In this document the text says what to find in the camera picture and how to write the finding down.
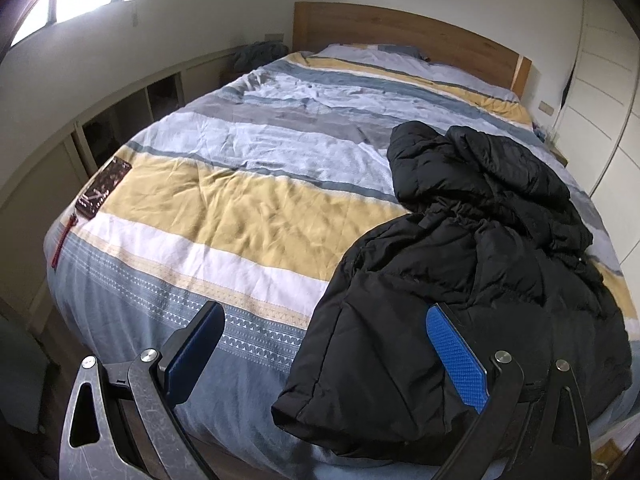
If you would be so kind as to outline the dark teal cloth pile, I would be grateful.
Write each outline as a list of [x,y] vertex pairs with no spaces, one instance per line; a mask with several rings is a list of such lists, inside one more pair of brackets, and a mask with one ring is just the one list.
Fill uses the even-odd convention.
[[290,49],[282,41],[256,41],[242,47],[235,53],[232,66],[236,72],[247,73],[264,66],[290,53]]

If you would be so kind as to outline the beige wall switch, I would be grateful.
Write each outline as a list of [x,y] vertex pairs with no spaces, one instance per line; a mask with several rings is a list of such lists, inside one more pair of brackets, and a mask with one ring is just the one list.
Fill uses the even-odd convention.
[[539,102],[538,110],[540,110],[541,112],[543,112],[544,114],[546,114],[548,116],[553,116],[554,115],[554,107],[549,105],[548,103],[546,103],[544,101],[540,101]]

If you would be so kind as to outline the white low shelf unit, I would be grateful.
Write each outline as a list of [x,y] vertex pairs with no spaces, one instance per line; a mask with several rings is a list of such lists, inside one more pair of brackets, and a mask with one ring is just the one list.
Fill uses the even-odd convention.
[[221,86],[238,49],[192,58],[113,93],[36,149],[1,189],[1,314],[38,336],[53,308],[42,255],[51,222],[134,134]]

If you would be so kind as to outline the blue grey pillow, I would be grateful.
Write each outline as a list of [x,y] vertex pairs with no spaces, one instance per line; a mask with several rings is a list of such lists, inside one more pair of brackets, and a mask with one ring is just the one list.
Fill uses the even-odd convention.
[[314,55],[316,58],[337,58],[341,61],[354,62],[361,65],[374,66],[396,73],[418,76],[440,84],[452,84],[460,88],[476,91],[484,96],[493,96],[505,101],[518,101],[520,98],[511,90],[488,84],[483,79],[473,76],[461,68],[423,61],[405,51],[380,50],[373,46],[348,46],[347,44],[330,44]]

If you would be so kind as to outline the dark red patterned pouch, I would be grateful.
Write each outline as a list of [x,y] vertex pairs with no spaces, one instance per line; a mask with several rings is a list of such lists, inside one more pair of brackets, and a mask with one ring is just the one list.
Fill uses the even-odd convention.
[[62,234],[50,261],[53,270],[58,267],[64,242],[73,227],[80,219],[93,219],[130,170],[130,162],[114,156],[94,175],[85,191],[79,195],[72,212],[64,223]]

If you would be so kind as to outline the white wardrobe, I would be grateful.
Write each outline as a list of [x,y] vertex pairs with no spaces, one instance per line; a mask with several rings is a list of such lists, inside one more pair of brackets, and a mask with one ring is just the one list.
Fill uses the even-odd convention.
[[622,140],[639,77],[639,39],[613,0],[582,0],[582,28],[566,101],[555,123],[554,144],[567,170],[596,204],[618,258],[632,247],[622,234],[613,193],[604,181]]

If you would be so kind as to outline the black puffer jacket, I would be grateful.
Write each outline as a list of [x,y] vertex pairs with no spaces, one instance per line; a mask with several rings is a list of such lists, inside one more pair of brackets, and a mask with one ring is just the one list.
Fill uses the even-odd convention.
[[526,398],[560,358],[587,417],[601,415],[631,385],[631,350],[565,183],[525,146],[469,127],[405,122],[387,157],[406,212],[344,255],[274,423],[341,456],[443,463],[476,414],[427,338],[433,304],[514,356]]

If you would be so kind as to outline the striped blue yellow duvet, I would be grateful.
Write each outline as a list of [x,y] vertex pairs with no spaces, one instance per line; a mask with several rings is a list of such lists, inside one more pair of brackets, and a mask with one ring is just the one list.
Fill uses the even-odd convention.
[[639,312],[596,207],[534,133],[520,101],[384,68],[292,53],[146,127],[114,156],[131,170],[50,261],[76,200],[44,240],[72,333],[117,363],[162,344],[209,300],[221,341],[177,414],[193,437],[288,479],[429,479],[440,465],[338,455],[280,429],[283,391],[314,309],[346,252],[405,214],[387,157],[405,122],[469,127],[529,149],[565,183],[592,236],[587,259],[622,311],[630,387],[596,418],[639,409]]

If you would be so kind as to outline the wooden headboard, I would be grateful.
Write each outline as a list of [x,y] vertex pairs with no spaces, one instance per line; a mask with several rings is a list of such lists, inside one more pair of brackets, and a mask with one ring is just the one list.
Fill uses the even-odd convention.
[[297,1],[293,49],[320,51],[330,44],[398,44],[416,47],[444,63],[524,94],[532,61],[494,40],[414,13],[342,2]]

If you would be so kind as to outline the wooden nightstand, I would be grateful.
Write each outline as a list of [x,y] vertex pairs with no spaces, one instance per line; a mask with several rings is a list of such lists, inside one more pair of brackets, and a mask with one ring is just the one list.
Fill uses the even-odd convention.
[[554,156],[554,158],[563,166],[566,167],[568,164],[567,158],[561,153],[561,151],[555,146],[554,143],[554,132],[552,130],[546,129],[541,125],[533,123],[533,130],[536,134],[536,137],[541,140],[541,142],[546,147],[547,151]]

